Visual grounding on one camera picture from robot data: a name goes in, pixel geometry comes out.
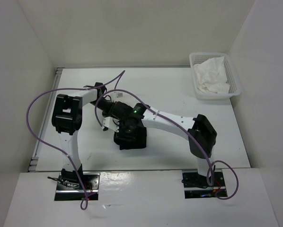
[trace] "white towel in basket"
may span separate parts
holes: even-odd
[[[228,93],[227,74],[224,66],[225,57],[210,58],[193,66],[197,88],[204,93]]]

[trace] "white table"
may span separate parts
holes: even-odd
[[[236,169],[240,188],[228,201],[185,199],[182,172],[103,172],[98,201],[54,201],[58,173],[22,173],[4,227],[277,227],[258,169]],[[236,186],[223,170],[227,191]]]
[[[133,92],[156,109],[181,116],[205,115],[215,130],[217,140],[213,159],[223,160],[234,168],[250,167],[230,100],[200,101],[195,97],[190,68],[92,68],[64,69],[58,83],[62,87],[83,87],[95,82],[107,82],[126,70],[118,88]],[[61,91],[58,94],[70,94]],[[134,106],[129,95],[120,100]],[[42,138],[60,147],[60,140],[51,125],[49,108]],[[79,153],[84,170],[170,170],[195,169],[196,158],[190,153],[188,141],[156,129],[148,129],[147,148],[119,150],[113,142],[113,132],[103,132],[94,117],[94,106],[83,108],[83,124],[79,130]],[[62,155],[39,144],[36,171],[60,171]]]

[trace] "white wall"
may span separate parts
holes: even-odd
[[[55,66],[189,65],[228,52],[254,0],[18,0]]]
[[[242,138],[283,227],[283,0],[256,0],[230,56],[243,86],[231,100]]]
[[[15,0],[0,0],[0,226],[18,174],[26,171],[35,145],[25,123],[29,102],[52,87],[52,63]],[[47,98],[31,113],[38,132]]]

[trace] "plastic laundry basket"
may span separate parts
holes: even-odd
[[[219,58],[222,56],[225,56],[225,70],[228,78],[227,83],[230,84],[229,92],[227,94],[207,94],[201,92],[196,85],[197,78],[193,65],[201,64],[210,58]],[[232,96],[238,96],[241,93],[239,79],[229,55],[225,53],[198,52],[198,53],[190,54],[189,58],[190,58],[190,66],[192,71],[194,89],[196,92],[197,99],[226,99]]]

